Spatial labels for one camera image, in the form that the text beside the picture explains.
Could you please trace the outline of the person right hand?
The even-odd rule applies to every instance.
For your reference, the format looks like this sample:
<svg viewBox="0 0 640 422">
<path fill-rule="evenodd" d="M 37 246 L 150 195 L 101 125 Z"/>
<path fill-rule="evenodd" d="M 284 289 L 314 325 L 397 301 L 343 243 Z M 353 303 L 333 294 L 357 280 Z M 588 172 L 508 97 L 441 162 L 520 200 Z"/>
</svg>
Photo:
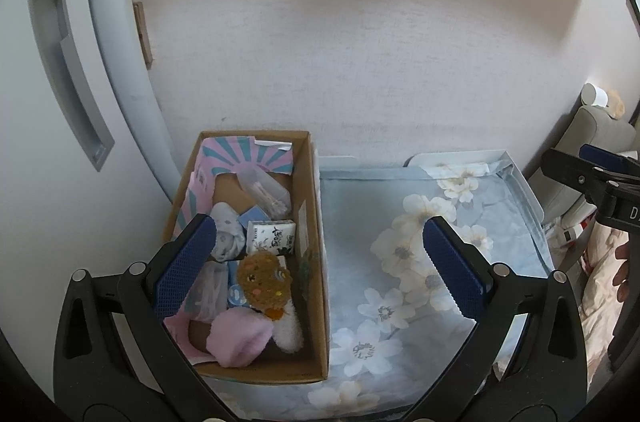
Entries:
<svg viewBox="0 0 640 422">
<path fill-rule="evenodd" d="M 618 303 L 624 303 L 629 295 L 629 254 L 630 242 L 624 243 L 615 250 L 615 258 L 620 261 L 620 267 L 617 269 L 612 285 L 616 289 L 616 299 Z"/>
</svg>

